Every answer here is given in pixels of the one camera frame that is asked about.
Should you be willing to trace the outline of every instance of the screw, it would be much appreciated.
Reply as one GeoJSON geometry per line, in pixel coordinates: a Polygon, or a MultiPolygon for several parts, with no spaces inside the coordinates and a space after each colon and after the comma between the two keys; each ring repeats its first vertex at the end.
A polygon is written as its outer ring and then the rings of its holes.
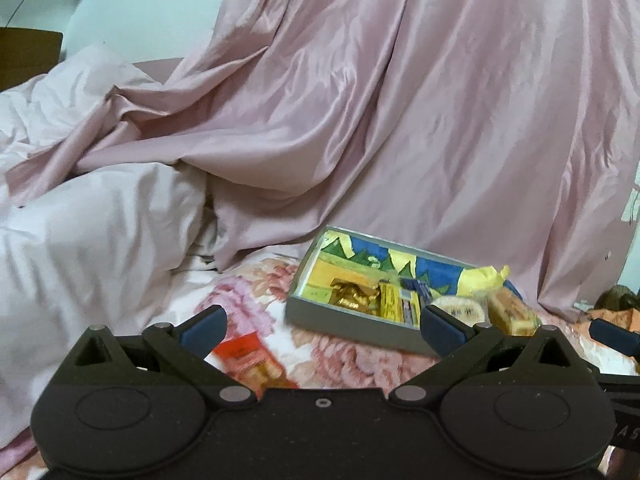
{"type": "Polygon", "coordinates": [[[417,400],[423,400],[427,396],[427,392],[420,386],[413,386],[412,384],[406,384],[400,386],[394,392],[396,397],[400,400],[407,402],[416,402],[417,400]]]}
{"type": "Polygon", "coordinates": [[[244,386],[227,386],[220,390],[220,399],[226,402],[243,402],[251,397],[251,390],[244,386]]]}

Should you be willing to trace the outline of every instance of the open box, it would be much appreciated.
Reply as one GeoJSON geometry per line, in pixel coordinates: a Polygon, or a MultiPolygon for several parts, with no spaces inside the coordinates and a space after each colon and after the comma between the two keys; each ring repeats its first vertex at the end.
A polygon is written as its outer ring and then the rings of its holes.
{"type": "MultiPolygon", "coordinates": [[[[397,322],[330,304],[340,280],[369,290],[388,279],[419,280],[435,294],[456,294],[457,278],[474,266],[373,236],[327,226],[296,273],[285,309],[287,323],[383,348],[435,356],[420,334],[419,318],[397,322]]],[[[504,283],[516,294],[513,285],[504,283]]]]}

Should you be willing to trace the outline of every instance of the pink curtain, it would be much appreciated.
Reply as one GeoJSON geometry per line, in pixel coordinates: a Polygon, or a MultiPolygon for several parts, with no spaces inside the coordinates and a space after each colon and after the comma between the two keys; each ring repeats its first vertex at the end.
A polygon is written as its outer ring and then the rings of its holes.
{"type": "Polygon", "coordinates": [[[225,0],[161,90],[114,88],[7,180],[181,159],[216,177],[222,266],[329,222],[509,264],[571,317],[640,156],[638,1],[225,0]]]}

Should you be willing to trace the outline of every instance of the orange package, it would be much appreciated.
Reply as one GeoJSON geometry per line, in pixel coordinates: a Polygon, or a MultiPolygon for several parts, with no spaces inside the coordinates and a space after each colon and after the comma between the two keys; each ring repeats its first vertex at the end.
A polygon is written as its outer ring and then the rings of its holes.
{"type": "Polygon", "coordinates": [[[262,344],[256,332],[220,343],[214,353],[225,364],[226,374],[261,397],[267,388],[298,388],[287,379],[284,367],[262,344]]]}

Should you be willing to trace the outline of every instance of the red snack bag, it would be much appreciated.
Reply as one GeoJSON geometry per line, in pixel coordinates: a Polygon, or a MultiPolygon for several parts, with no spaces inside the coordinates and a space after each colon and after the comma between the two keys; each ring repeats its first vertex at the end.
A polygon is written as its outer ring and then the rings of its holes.
{"type": "Polygon", "coordinates": [[[262,344],[258,334],[243,335],[220,343],[214,353],[225,364],[226,374],[261,397],[267,388],[298,388],[287,379],[284,367],[262,344]]]}

